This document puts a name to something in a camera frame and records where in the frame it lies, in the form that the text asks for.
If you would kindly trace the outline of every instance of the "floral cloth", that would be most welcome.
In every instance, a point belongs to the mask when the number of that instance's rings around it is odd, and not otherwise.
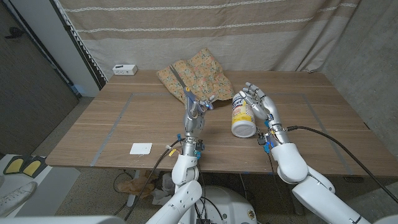
[[[200,100],[211,95],[216,100],[228,100],[234,96],[231,82],[224,76],[223,67],[207,48],[201,49],[190,60],[179,60],[173,64],[187,87]],[[187,103],[182,86],[169,67],[156,73],[157,77],[178,100]]]

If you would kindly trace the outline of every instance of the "black cable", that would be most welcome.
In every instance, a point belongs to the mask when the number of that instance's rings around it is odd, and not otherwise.
[[[205,197],[200,197],[200,198],[203,198],[203,199],[207,200],[208,202],[210,202],[214,206],[214,208],[217,210],[218,214],[220,215],[221,221],[224,223],[223,216],[221,215],[221,212],[218,210],[217,206],[213,202],[211,202],[211,200],[209,200],[208,198],[205,198]]]
[[[180,140],[175,141],[170,147],[173,147],[174,145],[176,145],[176,143],[180,142],[180,141],[184,141],[185,138],[182,138]],[[142,193],[144,192],[144,189],[146,187],[146,185],[149,182],[150,177],[152,176],[152,174],[154,173],[154,171],[156,170],[156,167],[160,164],[160,162],[162,161],[162,159],[167,155],[167,153],[169,152],[170,149],[166,149],[163,154],[159,157],[159,159],[157,160],[154,168],[152,168],[147,180],[144,183],[144,186],[141,188],[141,191],[139,192],[138,196],[136,197],[137,200],[134,201],[134,203],[131,205],[131,208],[129,210],[129,212],[127,213],[127,215],[124,217],[124,221],[127,221],[127,219],[129,218],[129,216],[132,213],[132,210],[134,209],[134,207],[137,205],[139,198],[141,197]]]
[[[365,170],[365,172],[378,184],[378,186],[381,187],[381,189],[383,189],[395,202],[398,203],[398,198],[393,195],[385,186],[383,186],[380,181],[372,174],[372,172],[370,170],[368,170],[368,168],[366,168],[366,166],[364,164],[362,164],[361,161],[359,161],[342,143],[340,143],[339,141],[337,141],[335,138],[331,137],[328,134],[325,134],[321,131],[312,129],[312,128],[308,128],[308,127],[304,127],[304,126],[291,126],[291,127],[287,127],[287,131],[293,131],[293,130],[297,130],[297,129],[305,129],[307,131],[312,131],[314,133],[320,134],[330,140],[332,140],[333,142],[335,142],[337,145],[339,145],[342,149],[344,149],[345,152],[347,152],[347,154],[353,158],[353,160],[360,166],[362,167],[363,170]]]
[[[126,170],[123,170],[123,173],[117,175],[116,178],[115,178],[114,181],[113,181],[113,190],[114,190],[115,192],[117,192],[117,193],[123,193],[123,192],[120,192],[120,191],[116,190],[116,187],[114,186],[114,184],[116,183],[116,180],[118,179],[118,177],[120,177],[120,176],[123,175],[123,174],[126,174],[126,175],[128,175],[131,179],[134,179],[134,177],[133,177],[131,174],[129,174],[128,172],[126,172]]]
[[[115,213],[113,213],[113,215],[117,215],[122,209],[124,209],[124,207],[127,205],[127,202],[125,202],[122,207],[120,207]]]
[[[203,194],[205,195],[205,198],[206,198],[206,185],[205,185],[205,180],[203,179],[203,174],[201,173],[201,170],[200,170],[199,161],[198,161],[198,169],[199,169],[199,175],[201,177],[201,181],[202,181],[202,184],[203,184]],[[203,208],[201,209],[200,216],[203,215],[203,211],[206,211],[205,210],[205,204],[206,204],[206,199],[205,199],[205,202],[203,203]]]
[[[292,217],[290,217],[290,214],[289,214],[289,211],[287,210],[286,204],[283,203],[284,202],[284,198],[283,198],[283,196],[282,196],[282,194],[281,194],[281,192],[279,190],[278,184],[276,182],[276,177],[275,177],[275,173],[274,173],[274,166],[272,165],[271,156],[269,155],[269,153],[267,153],[267,155],[268,155],[269,163],[271,164],[272,177],[274,178],[275,187],[276,187],[276,189],[278,191],[278,194],[279,194],[279,197],[280,197],[280,201],[282,202],[282,205],[284,206],[285,213],[288,216],[288,218],[290,220],[290,223],[293,224]]]
[[[199,213],[199,208],[196,203],[195,203],[195,211],[197,212],[197,218],[200,220],[200,223],[203,224],[203,220],[201,219],[201,215]]]
[[[113,190],[116,191],[117,193],[123,193],[120,192],[118,190],[116,190],[116,188],[114,187],[114,183],[116,182],[116,180],[118,179],[118,177],[120,177],[121,175],[126,174],[128,175],[131,179],[133,179],[132,175],[129,174],[128,172],[126,172],[126,170],[123,170],[123,173],[119,174],[116,176],[116,178],[113,181]],[[117,215],[125,206],[127,205],[127,201],[122,205],[122,207],[120,207],[113,215]]]
[[[201,198],[199,198],[199,200],[202,202],[203,207],[205,208],[205,219],[207,219],[207,209],[206,209],[206,203],[204,201],[201,200]]]

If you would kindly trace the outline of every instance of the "striped curtain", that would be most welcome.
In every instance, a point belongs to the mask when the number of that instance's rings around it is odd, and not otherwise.
[[[160,70],[207,47],[225,70],[312,72],[359,0],[59,0],[109,78]]]

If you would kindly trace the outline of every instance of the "gray wall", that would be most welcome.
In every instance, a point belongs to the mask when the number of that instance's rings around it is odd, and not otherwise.
[[[9,0],[4,1],[11,9]],[[48,0],[11,1],[82,96],[100,91]]]
[[[398,158],[398,1],[362,0],[321,72]]]

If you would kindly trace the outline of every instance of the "brown bag on floor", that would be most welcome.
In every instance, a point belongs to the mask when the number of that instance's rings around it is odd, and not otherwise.
[[[139,178],[137,178],[137,179],[132,179],[129,181],[124,181],[124,182],[118,183],[118,190],[120,192],[129,193],[132,195],[138,195],[139,192],[141,191],[142,187],[144,186],[145,182],[147,181],[149,174],[150,174],[150,171],[147,171],[145,173],[145,176],[140,175]],[[152,182],[152,180],[154,180],[156,178],[158,178],[158,176],[153,174],[149,180],[149,183],[145,186],[145,189],[142,192],[141,198],[147,197],[155,189],[155,185],[151,184],[150,182]]]

